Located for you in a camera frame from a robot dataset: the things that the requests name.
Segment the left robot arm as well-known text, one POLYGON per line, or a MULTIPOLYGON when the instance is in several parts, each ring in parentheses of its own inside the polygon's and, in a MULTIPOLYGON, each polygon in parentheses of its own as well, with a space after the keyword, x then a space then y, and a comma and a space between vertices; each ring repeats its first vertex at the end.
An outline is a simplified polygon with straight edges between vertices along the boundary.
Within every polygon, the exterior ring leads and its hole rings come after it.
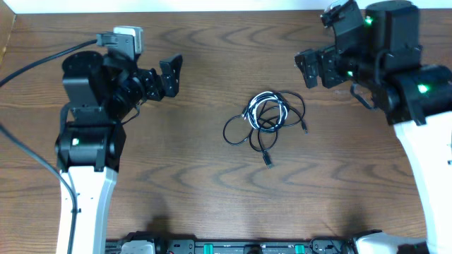
POLYGON ((161 60, 161 74, 137 66, 138 56, 84 51, 67 57, 55 143, 61 184, 58 253, 103 253, 109 205, 119 174, 128 114, 148 100, 175 97, 181 54, 161 60))

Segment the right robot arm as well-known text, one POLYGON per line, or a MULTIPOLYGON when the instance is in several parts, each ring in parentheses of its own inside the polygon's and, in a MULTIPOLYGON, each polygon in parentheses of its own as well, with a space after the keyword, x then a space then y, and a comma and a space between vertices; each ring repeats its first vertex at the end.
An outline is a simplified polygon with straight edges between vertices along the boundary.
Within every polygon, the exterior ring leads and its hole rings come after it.
POLYGON ((350 81, 371 92, 409 159, 422 203, 426 238, 365 231, 343 253, 451 252, 451 70, 421 62, 420 11, 410 1, 380 1, 361 10, 337 1, 321 15, 335 42, 295 55, 307 87, 350 81))

